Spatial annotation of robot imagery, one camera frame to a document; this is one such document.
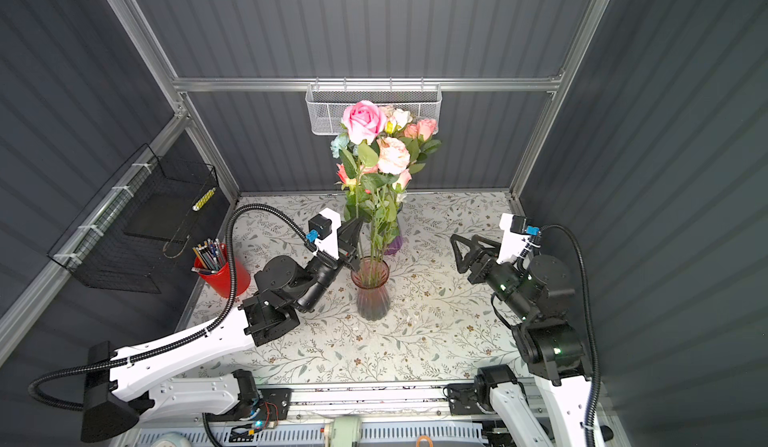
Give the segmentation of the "pale pink rose stem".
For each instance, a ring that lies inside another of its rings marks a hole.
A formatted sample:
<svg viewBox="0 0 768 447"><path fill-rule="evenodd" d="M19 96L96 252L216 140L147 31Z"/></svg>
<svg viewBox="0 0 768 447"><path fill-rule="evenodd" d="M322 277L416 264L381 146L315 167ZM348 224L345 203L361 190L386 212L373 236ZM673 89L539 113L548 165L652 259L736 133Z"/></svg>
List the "pale pink rose stem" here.
<svg viewBox="0 0 768 447"><path fill-rule="evenodd" d="M399 235L397 213L400 196L410 182L408 171L411 154L406 144L395 137L376 140L379 147L377 163L369 167L374 149L367 143L359 147L366 173L360 177L365 200L362 202L370 225L370 259L362 266L362 285L376 287L379 281L379 267L384 251Z"/></svg>

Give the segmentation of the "purple blue glass vase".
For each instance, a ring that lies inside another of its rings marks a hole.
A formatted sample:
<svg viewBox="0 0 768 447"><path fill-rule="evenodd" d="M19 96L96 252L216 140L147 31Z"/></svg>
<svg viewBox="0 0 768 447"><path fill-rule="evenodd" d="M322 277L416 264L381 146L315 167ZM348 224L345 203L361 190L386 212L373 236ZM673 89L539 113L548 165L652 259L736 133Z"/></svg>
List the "purple blue glass vase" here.
<svg viewBox="0 0 768 447"><path fill-rule="evenodd" d="M404 244L404 238L403 238L403 228L401 226L400 220L396 221L396 236L393 238L393 240L388 244L388 246L384 250L384 254L386 256L393 256L397 254L400 249L402 248Z"/></svg>

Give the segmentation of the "magenta rose stem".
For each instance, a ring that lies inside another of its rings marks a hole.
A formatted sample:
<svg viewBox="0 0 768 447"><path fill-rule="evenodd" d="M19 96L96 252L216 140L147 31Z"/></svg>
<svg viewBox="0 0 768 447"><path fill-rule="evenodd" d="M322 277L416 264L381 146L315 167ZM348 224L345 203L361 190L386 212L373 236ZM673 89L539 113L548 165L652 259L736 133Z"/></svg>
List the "magenta rose stem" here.
<svg viewBox="0 0 768 447"><path fill-rule="evenodd" d="M344 221L353 218L362 218L364 220L364 225L369 224L373 217L372 207L367 204L367 202L371 200L371 191L361 183L359 178L350 177L343 164L338 164L337 167L337 175L340 179L341 187L346 191ZM364 238L361 236L362 230L358 247L360 261L365 257Z"/></svg>

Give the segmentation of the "pink grey glass vase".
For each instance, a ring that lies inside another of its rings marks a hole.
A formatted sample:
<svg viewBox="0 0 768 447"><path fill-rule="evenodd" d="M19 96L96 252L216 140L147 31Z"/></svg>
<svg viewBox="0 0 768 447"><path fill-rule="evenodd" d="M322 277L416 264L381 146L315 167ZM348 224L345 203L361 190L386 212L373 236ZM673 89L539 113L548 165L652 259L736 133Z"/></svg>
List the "pink grey glass vase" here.
<svg viewBox="0 0 768 447"><path fill-rule="evenodd" d="M351 280L357 289L358 314L365 320L378 321L389 312L391 299L387 283L389 265L382 259L364 257L359 269L352 271Z"/></svg>

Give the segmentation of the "light blue peony flower stem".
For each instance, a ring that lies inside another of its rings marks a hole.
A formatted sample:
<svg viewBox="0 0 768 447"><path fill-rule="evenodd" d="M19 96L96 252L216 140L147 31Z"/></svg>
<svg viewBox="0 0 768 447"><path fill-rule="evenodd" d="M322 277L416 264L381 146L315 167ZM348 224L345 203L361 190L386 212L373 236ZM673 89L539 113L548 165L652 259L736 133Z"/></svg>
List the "light blue peony flower stem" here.
<svg viewBox="0 0 768 447"><path fill-rule="evenodd" d="M345 150L349 144L349 137L346 132L338 134L330 143L332 156L335 159L341 157L341 151Z"/></svg>

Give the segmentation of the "small pink rose stem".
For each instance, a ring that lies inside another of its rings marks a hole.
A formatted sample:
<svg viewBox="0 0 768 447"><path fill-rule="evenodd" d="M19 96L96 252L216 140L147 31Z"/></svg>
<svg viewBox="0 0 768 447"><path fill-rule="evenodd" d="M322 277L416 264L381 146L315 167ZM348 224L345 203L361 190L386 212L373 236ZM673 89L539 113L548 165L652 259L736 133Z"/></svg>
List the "small pink rose stem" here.
<svg viewBox="0 0 768 447"><path fill-rule="evenodd" d="M366 170L363 167L363 160L359 154L360 145L367 143L374 149L375 153L372 155L373 159L369 164L369 167L374 167L377 163L379 151L376 140L382 137L395 137L400 139L401 136L399 135L400 131L395 134L387 134L385 132L385 118L379 117L378 119L374 118L369 120L362 120L361 116L363 113L358 112L358 114L360 117L353 119L343 131L346 132L349 137L349 144L345 150L341 151L341 157L338 160L340 161L339 164L343 164L345 166L346 172L350 177L360 179L361 175L366 173ZM407 186L400 196L400 206L398 212L403 203Z"/></svg>

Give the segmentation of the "cream pink rose stem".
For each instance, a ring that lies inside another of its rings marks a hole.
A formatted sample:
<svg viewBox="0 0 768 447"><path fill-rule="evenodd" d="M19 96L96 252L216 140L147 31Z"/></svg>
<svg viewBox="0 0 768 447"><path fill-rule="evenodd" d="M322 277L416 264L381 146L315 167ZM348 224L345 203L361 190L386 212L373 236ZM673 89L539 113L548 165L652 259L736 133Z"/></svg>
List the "cream pink rose stem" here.
<svg viewBox="0 0 768 447"><path fill-rule="evenodd" d="M410 111L396 108L393 105L382 106L381 111L385 116L384 130L387 134L395 134L403 130L413 120Z"/></svg>

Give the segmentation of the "pink coral rose stem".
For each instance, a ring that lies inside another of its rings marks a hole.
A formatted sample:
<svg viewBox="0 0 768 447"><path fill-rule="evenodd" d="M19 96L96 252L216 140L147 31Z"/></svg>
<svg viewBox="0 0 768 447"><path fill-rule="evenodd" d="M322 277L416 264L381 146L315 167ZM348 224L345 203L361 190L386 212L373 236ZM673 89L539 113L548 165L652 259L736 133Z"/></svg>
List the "pink coral rose stem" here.
<svg viewBox="0 0 768 447"><path fill-rule="evenodd" d="M435 119L422 118L403 129L400 139L410 155L408 169L411 173L422 170L427 159L440 149L442 142L436 138L437 127Z"/></svg>

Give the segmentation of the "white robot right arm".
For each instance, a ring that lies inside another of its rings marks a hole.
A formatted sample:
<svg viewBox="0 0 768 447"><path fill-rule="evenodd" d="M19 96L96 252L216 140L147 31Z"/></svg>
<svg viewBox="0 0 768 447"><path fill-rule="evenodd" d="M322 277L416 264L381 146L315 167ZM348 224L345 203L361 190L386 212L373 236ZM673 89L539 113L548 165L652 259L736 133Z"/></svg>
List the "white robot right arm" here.
<svg viewBox="0 0 768 447"><path fill-rule="evenodd" d="M581 287L575 289L568 266L539 253L541 230L524 235L521 252L502 257L501 243L474 235L450 238L457 270L473 285L491 288L491 304L503 303L518 318L504 320L518 353L547 409L555 446L602 446L611 430L598 419L601 372L594 331L580 338L566 318L576 294L589 309L586 269L579 269Z"/></svg>

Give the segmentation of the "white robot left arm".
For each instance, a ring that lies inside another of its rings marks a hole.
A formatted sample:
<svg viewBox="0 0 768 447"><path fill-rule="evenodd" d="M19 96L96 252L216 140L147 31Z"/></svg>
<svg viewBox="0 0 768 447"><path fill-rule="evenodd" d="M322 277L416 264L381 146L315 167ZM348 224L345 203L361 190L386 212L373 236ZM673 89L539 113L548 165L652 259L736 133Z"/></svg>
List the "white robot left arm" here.
<svg viewBox="0 0 768 447"><path fill-rule="evenodd" d="M232 310L223 322L198 326L202 336L149 359L140 354L169 346L191 329L157 341L120 349L105 342L91 349L92 360L126 355L128 362L105 373L87 375L81 439L86 443L116 437L149 420L185 414L210 414L220 420L266 416L266 403L251 373L237 369L229 375L184 379L182 373L233 354L275 341L300 324L339 272L360 266L357 251L363 222L341 221L325 209L309 221L309 240L317 250L306 266L286 255L271 259L254 279L256 293Z"/></svg>

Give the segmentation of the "floral table mat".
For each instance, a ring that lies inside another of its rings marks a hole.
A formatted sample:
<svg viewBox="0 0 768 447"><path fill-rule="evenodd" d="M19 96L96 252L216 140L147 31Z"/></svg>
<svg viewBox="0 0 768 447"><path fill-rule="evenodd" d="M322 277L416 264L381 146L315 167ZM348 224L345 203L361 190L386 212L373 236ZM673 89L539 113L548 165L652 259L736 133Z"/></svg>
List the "floral table mat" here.
<svg viewBox="0 0 768 447"><path fill-rule="evenodd" d="M391 307L363 319L357 290L343 272L298 328L262 347L227 354L191 370L218 377L250 370L263 384L326 384L472 378L484 366L528 370L509 325L515 315L472 285L455 267L450 237L500 237L512 210L502 191L440 191L408 195L399 220L403 247L388 258Z"/></svg>

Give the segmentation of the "red pencil cup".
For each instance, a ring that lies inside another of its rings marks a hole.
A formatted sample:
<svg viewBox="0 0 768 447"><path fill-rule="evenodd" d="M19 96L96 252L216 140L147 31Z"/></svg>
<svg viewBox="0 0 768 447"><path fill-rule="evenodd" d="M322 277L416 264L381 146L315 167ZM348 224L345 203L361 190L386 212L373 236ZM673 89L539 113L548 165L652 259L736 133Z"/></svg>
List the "red pencil cup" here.
<svg viewBox="0 0 768 447"><path fill-rule="evenodd" d="M243 294L250 284L250 276L241 262L228 261L228 246L219 239L207 239L192 248L192 271L202 278L218 295L227 298L231 293L232 275L235 275L235 296Z"/></svg>

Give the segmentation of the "yellow marker in black basket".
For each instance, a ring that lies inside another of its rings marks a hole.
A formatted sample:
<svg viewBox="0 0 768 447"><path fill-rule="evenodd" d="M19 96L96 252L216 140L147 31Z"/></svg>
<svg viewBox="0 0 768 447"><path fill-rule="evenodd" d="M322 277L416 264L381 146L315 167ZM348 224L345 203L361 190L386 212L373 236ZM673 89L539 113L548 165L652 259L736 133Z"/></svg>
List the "yellow marker in black basket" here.
<svg viewBox="0 0 768 447"><path fill-rule="evenodd" d="M217 188L212 187L208 189L204 194L202 194L192 205L192 210L194 212L199 212L207 203L208 201L216 194Z"/></svg>

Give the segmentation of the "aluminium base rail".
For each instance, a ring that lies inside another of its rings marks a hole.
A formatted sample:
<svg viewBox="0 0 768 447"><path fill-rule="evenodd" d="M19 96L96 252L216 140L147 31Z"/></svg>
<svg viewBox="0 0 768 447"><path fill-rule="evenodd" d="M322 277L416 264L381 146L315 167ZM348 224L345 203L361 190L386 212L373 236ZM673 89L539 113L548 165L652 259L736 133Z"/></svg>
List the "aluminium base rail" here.
<svg viewBox="0 0 768 447"><path fill-rule="evenodd" d="M270 410L280 420L332 413L372 415L495 415L502 408L502 392L517 388L522 403L536 416L571 416L580 422L586 413L592 383L577 376L559 386L539 377L516 380L384 382L363 384L295 384L258 386L247 373L216 378L172 378L130 402L139 421L188 418L212 414L238 421Z"/></svg>

